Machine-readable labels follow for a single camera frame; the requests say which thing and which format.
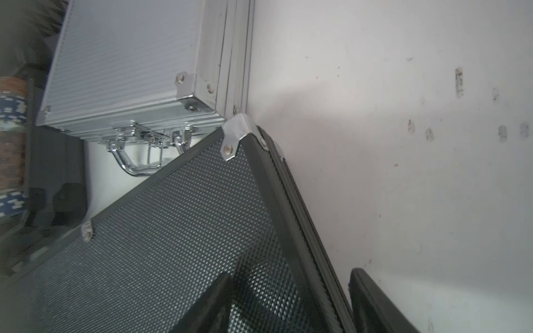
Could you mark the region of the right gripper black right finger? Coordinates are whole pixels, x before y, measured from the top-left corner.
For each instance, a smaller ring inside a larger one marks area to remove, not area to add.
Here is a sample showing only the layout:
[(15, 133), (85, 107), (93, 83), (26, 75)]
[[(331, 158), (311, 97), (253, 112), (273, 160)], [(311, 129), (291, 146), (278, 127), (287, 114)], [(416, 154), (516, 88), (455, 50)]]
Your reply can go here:
[(357, 332), (419, 333), (364, 269), (351, 271), (348, 288)]

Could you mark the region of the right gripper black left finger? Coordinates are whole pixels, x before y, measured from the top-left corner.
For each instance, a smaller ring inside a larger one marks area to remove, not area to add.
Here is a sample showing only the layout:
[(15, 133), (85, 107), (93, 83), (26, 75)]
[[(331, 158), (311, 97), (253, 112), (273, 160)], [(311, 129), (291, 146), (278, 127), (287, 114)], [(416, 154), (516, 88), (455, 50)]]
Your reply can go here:
[(170, 332), (228, 332), (233, 280), (221, 273)]

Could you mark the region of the black textured poker case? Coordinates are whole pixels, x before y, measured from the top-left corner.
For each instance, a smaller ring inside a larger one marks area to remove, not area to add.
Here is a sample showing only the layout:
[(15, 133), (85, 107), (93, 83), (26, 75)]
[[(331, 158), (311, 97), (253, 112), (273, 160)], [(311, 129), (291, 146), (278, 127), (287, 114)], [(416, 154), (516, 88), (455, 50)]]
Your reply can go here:
[(236, 115), (1, 287), (3, 332), (170, 332), (233, 283), (230, 332), (354, 332), (279, 148)]

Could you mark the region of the small silver poker case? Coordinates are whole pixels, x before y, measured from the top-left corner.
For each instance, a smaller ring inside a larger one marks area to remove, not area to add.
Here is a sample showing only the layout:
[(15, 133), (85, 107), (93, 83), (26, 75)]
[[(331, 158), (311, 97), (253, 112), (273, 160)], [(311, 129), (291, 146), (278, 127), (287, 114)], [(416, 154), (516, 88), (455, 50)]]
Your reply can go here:
[(36, 122), (105, 144), (160, 151), (247, 121), (254, 1), (71, 1)]

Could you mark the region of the large black poker case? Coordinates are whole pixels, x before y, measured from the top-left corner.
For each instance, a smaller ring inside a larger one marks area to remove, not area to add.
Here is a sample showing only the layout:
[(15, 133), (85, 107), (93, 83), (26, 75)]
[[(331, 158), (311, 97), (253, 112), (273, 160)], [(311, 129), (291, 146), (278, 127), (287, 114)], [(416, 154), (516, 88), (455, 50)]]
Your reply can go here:
[(82, 140), (37, 124), (47, 68), (1, 77), (1, 277), (81, 224), (88, 209)]

